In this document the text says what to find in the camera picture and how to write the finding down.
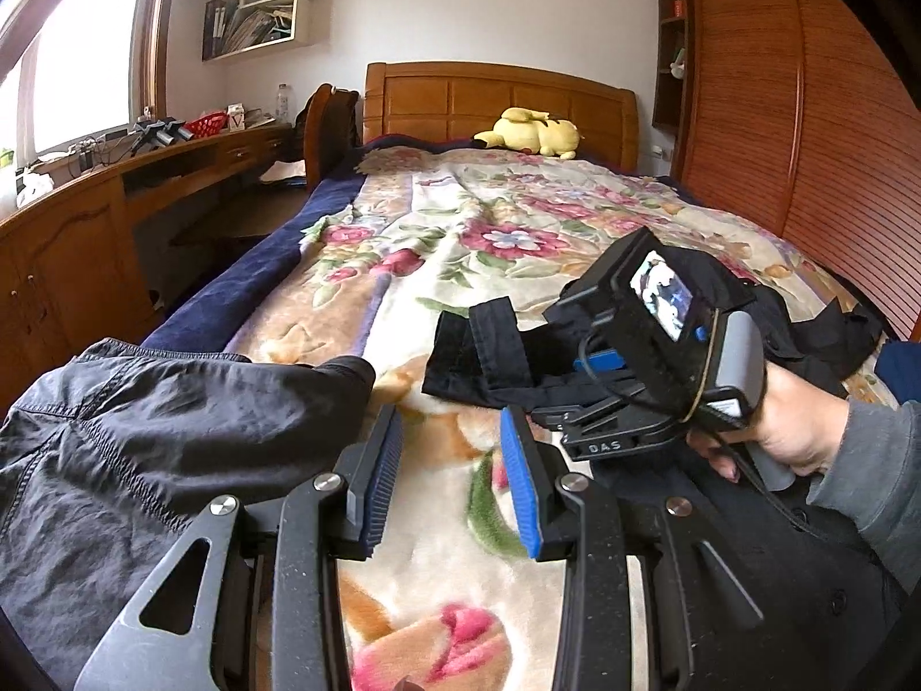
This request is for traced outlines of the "grey sleeved right forearm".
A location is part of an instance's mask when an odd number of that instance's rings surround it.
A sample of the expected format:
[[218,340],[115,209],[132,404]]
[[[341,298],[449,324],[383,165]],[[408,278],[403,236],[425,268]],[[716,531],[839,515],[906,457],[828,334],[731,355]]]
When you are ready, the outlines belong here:
[[842,446],[807,502],[850,519],[905,591],[919,582],[919,402],[851,403]]

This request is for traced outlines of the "person's right hand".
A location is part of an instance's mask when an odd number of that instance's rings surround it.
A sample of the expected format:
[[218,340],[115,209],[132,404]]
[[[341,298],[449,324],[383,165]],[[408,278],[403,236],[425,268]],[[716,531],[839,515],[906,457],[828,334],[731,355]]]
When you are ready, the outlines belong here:
[[739,464],[724,446],[741,443],[756,443],[796,476],[826,474],[842,447],[848,418],[848,401],[768,363],[765,394],[748,426],[724,432],[724,443],[706,431],[691,429],[687,443],[734,484],[740,480]]

